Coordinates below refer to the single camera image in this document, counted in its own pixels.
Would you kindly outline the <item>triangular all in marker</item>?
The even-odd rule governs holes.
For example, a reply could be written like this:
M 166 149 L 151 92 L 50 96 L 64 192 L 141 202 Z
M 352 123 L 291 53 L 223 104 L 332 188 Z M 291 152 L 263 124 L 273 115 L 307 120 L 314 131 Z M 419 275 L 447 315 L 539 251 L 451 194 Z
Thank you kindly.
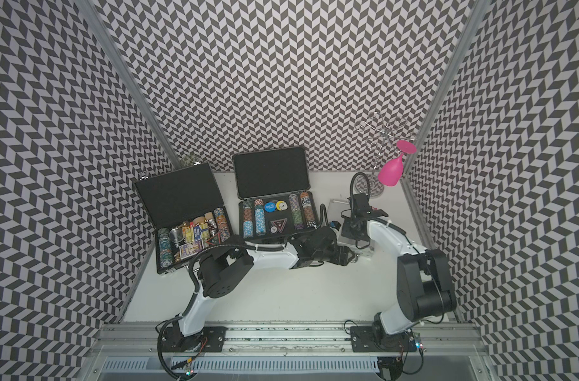
M 286 229 L 287 222 L 288 222 L 287 218 L 282 218 L 282 219 L 271 221 L 270 222 L 270 233 L 271 234 L 283 233 Z

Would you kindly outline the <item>black poker case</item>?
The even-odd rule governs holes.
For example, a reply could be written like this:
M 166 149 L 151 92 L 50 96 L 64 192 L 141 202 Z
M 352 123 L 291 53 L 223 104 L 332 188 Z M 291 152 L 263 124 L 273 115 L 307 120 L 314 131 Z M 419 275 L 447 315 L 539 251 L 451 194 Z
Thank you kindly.
M 137 180 L 134 187 L 153 227 L 156 271 L 160 275 L 187 265 L 189 260 L 174 259 L 179 253 L 175 243 L 170 244 L 171 255 L 164 260 L 160 253 L 159 230 L 172 230 L 208 212 L 213 214 L 218 208 L 222 209 L 226 220 L 230 220 L 208 163 Z
M 246 241 L 282 243 L 319 225 L 308 177 L 306 149 L 294 146 L 235 154 L 232 157 L 240 200 L 240 235 Z M 286 211 L 268 213 L 268 202 L 285 201 Z M 283 233 L 271 234 L 270 222 L 287 218 Z

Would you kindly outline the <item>left black poker case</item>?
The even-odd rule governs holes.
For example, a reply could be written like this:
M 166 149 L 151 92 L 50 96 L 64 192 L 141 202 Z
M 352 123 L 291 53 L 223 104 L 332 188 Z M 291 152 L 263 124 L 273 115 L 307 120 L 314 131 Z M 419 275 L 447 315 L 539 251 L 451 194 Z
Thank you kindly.
M 189 260 L 174 259 L 179 253 L 175 243 L 170 244 L 171 255 L 164 260 L 160 253 L 159 230 L 172 230 L 208 212 L 213 214 L 218 208 L 222 209 L 226 220 L 230 220 L 208 163 L 137 180 L 134 187 L 153 227 L 156 271 L 160 275 L 187 265 Z

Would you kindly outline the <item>yellow white dealer chip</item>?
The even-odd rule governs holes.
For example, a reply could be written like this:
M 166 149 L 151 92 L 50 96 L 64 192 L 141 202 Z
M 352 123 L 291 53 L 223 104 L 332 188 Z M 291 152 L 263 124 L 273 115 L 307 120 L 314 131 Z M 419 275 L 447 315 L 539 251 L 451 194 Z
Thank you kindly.
M 286 211 L 288 209 L 288 205 L 285 201 L 278 201 L 276 203 L 276 208 L 278 211 Z

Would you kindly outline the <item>middle black poker case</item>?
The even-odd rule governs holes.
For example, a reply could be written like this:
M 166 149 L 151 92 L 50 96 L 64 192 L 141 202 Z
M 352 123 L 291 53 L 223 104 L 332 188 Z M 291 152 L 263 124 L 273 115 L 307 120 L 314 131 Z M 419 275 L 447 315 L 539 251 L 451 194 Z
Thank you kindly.
M 246 241 L 282 243 L 319 225 L 308 177 L 306 149 L 294 146 L 235 154 L 232 157 L 240 200 L 240 235 Z M 268 213 L 268 202 L 285 201 L 286 211 Z M 270 222 L 287 218 L 283 233 L 271 234 Z

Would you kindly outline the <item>blue small blind button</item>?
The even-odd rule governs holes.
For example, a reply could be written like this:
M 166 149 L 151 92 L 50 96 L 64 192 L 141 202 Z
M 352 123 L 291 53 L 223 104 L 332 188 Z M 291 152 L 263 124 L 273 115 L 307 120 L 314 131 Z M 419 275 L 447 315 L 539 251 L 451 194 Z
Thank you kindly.
M 274 202 L 268 202 L 265 204 L 264 206 L 264 210 L 268 213 L 273 213 L 277 210 L 277 206 L 276 203 Z

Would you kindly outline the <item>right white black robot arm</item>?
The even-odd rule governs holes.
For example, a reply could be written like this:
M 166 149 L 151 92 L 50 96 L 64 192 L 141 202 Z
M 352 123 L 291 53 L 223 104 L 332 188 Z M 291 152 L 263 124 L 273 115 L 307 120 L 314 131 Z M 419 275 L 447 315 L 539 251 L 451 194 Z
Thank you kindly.
M 429 317 L 443 317 L 455 311 L 457 297 L 449 260 L 439 249 L 427 249 L 412 242 L 393 224 L 383 210 L 370 206 L 371 186 L 363 172 L 353 175 L 349 190 L 349 214 L 342 214 L 341 236 L 359 250 L 376 244 L 396 262 L 397 301 L 375 315 L 373 342 L 378 349 L 399 345 L 411 328 Z

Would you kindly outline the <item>pink plastic wine glass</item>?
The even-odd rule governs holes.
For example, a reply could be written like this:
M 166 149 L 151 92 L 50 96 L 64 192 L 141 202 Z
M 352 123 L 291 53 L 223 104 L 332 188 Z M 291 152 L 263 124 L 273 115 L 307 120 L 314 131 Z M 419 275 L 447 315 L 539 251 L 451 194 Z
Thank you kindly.
M 398 141 L 397 148 L 400 155 L 386 162 L 378 173 L 378 181 L 386 187 L 395 187 L 399 183 L 404 174 L 404 157 L 417 153 L 417 147 L 409 141 Z

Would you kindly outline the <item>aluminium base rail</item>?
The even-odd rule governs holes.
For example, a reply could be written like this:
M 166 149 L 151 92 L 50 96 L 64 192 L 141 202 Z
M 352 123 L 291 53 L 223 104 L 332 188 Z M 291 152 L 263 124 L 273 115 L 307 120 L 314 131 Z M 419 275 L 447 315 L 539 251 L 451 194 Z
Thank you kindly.
M 365 322 L 289 324 L 218 322 L 207 325 L 194 339 L 163 339 L 163 354 L 229 357 L 357 356 L 406 353 L 421 345 L 433 356 L 483 356 L 487 349 L 473 324 L 425 323 L 411 328 L 399 345 L 381 350 Z

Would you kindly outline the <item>silver aluminium poker case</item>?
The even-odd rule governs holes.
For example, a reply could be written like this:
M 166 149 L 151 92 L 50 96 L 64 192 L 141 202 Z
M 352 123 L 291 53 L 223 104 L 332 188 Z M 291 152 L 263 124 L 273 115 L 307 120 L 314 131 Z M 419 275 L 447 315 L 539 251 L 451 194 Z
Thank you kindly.
M 350 215 L 350 205 L 348 201 L 341 199 L 331 199 L 327 205 L 327 217 L 329 222 L 337 221 L 341 224 L 341 227 L 344 227 L 345 222 L 343 215 Z M 337 233 L 337 235 L 339 245 L 348 247 L 356 255 L 356 259 L 354 261 L 371 260 L 373 258 L 375 253 L 374 244 L 364 248 L 364 246 L 367 245 L 366 241 L 355 241 L 350 238 L 343 237 L 341 233 Z

